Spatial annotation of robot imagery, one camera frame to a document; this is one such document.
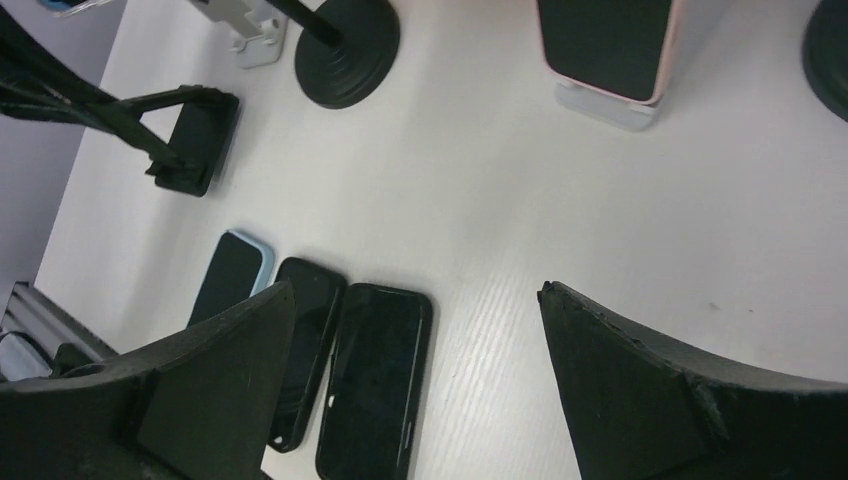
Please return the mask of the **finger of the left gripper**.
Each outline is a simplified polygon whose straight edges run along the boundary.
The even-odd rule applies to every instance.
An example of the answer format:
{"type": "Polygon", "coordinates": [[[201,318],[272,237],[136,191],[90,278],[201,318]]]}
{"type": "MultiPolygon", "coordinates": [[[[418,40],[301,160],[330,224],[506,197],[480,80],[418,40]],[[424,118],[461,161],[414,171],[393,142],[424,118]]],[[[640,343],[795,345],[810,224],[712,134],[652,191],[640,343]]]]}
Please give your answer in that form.
{"type": "Polygon", "coordinates": [[[146,173],[160,188],[204,196],[229,152],[238,121],[239,99],[212,87],[182,85],[125,99],[120,105],[136,120],[150,111],[181,108],[168,141],[162,141],[145,126],[139,131],[142,149],[151,159],[146,173]]]}
{"type": "Polygon", "coordinates": [[[199,171],[144,126],[141,116],[187,103],[195,87],[120,100],[79,77],[8,13],[1,15],[1,114],[19,120],[80,125],[118,137],[146,152],[150,175],[166,168],[199,171]]]}

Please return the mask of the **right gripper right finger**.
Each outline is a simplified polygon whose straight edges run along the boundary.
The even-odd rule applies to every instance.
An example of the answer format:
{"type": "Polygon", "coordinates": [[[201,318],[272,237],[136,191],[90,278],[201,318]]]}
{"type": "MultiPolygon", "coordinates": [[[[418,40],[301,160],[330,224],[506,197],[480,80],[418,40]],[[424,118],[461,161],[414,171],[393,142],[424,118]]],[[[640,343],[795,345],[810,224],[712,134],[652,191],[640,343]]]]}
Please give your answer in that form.
{"type": "Polygon", "coordinates": [[[843,479],[847,387],[709,353],[574,289],[537,294],[585,479],[843,479]]]}

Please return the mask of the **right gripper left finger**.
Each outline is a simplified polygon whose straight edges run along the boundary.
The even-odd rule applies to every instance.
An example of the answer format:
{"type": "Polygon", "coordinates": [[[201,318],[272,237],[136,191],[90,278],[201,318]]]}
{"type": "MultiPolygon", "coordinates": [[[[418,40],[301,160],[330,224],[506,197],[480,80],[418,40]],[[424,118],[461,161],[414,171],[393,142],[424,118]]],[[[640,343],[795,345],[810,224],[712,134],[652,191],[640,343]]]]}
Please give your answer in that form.
{"type": "Polygon", "coordinates": [[[276,283],[57,378],[1,387],[5,479],[260,479],[295,323],[276,283]]]}

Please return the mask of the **white folding phone stand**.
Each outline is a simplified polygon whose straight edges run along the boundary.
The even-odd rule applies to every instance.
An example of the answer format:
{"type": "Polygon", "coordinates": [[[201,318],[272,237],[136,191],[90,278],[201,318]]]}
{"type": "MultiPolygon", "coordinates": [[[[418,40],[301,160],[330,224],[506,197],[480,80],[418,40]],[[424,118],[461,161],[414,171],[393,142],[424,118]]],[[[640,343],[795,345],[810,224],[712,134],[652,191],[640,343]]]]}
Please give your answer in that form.
{"type": "Polygon", "coordinates": [[[210,22],[230,29],[230,48],[244,70],[276,63],[289,18],[263,0],[191,0],[210,22]]]}

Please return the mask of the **black phone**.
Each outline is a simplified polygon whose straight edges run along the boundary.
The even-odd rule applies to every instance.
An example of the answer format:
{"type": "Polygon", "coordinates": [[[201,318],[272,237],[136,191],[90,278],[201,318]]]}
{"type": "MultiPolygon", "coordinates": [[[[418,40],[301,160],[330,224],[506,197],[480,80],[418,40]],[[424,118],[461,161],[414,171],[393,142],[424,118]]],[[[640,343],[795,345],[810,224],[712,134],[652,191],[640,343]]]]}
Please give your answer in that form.
{"type": "Polygon", "coordinates": [[[277,281],[294,290],[296,322],[268,445],[297,449],[306,433],[333,344],[348,282],[333,270],[299,257],[284,259],[277,281]]]}
{"type": "Polygon", "coordinates": [[[347,289],[316,450],[320,478],[407,477],[432,326],[422,293],[347,289]]]}

